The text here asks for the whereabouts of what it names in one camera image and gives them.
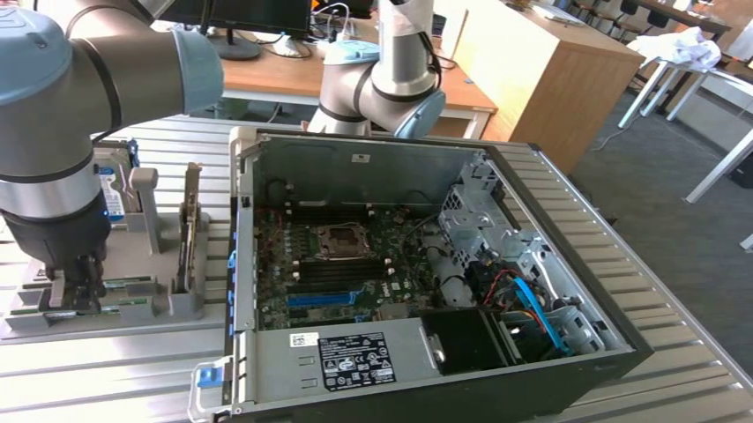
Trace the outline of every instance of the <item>gray carpet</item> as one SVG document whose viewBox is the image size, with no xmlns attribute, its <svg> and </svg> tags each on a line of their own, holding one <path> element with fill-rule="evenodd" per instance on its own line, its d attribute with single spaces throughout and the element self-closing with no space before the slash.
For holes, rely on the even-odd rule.
<svg viewBox="0 0 753 423">
<path fill-rule="evenodd" d="M 594 146 L 614 133 L 634 97 L 624 94 Z M 753 374 L 753 189 L 723 178 L 693 205 L 691 191 L 721 156 L 677 123 L 638 119 L 599 152 L 587 152 L 572 177 L 614 228 L 731 357 Z"/>
</svg>

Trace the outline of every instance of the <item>motherboard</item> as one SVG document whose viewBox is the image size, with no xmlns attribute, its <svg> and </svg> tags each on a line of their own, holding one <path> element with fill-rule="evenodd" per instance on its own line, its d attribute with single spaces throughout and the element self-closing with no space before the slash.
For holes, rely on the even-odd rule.
<svg viewBox="0 0 753 423">
<path fill-rule="evenodd" d="M 439 306 L 426 220 L 400 207 L 259 209 L 261 329 L 401 319 Z"/>
</svg>

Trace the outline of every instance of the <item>wooden desk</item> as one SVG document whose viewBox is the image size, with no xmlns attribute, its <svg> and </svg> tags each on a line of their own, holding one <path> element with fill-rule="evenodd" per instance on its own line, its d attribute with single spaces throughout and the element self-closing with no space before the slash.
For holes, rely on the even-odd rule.
<svg viewBox="0 0 753 423">
<path fill-rule="evenodd" d="M 377 33 L 372 21 L 356 20 L 356 25 L 359 38 L 375 41 Z M 249 62 L 223 61 L 223 69 L 224 97 L 312 106 L 319 103 L 323 74 L 319 56 L 295 60 L 261 52 L 261 57 Z M 467 79 L 460 67 L 443 72 L 447 105 L 438 123 L 439 132 L 432 132 L 435 135 L 479 138 L 496 111 L 488 97 Z"/>
<path fill-rule="evenodd" d="M 668 17 L 675 22 L 679 22 L 687 26 L 697 26 L 707 33 L 713 33 L 714 36 L 711 40 L 718 40 L 718 37 L 729 31 L 731 28 L 721 22 L 715 22 L 710 19 L 702 19 L 697 16 L 690 15 L 686 11 L 678 11 L 675 8 L 667 4 L 656 2 L 656 0 L 632 0 L 638 6 L 660 13 L 663 16 Z"/>
<path fill-rule="evenodd" d="M 499 110 L 482 138 L 538 144 L 568 173 L 643 57 L 590 26 L 478 0 L 455 60 Z"/>
</svg>

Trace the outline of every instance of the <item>sticker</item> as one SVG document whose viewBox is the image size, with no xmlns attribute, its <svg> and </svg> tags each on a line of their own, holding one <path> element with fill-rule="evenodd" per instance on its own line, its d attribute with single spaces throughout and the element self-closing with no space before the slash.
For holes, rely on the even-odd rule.
<svg viewBox="0 0 753 423">
<path fill-rule="evenodd" d="M 381 332 L 319 339 L 319 357 L 329 392 L 397 382 Z"/>
<path fill-rule="evenodd" d="M 351 163 L 368 163 L 368 160 L 371 160 L 369 154 L 353 154 L 351 156 Z"/>
<path fill-rule="evenodd" d="M 113 183 L 117 183 L 117 176 L 114 176 L 114 169 L 110 167 L 98 168 L 98 181 L 102 185 L 104 201 L 106 202 L 106 215 L 110 222 L 124 219 L 125 208 L 122 206 L 122 197 L 117 189 L 113 188 Z"/>
<path fill-rule="evenodd" d="M 316 346 L 319 332 L 291 333 L 291 348 L 296 346 Z"/>
</svg>

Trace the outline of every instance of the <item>warning label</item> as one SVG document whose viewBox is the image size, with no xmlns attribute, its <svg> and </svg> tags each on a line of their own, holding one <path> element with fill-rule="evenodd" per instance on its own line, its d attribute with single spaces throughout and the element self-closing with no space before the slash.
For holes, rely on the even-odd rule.
<svg viewBox="0 0 753 423">
<path fill-rule="evenodd" d="M 319 338 L 319 356 L 328 391 L 397 381 L 381 332 Z"/>
</svg>

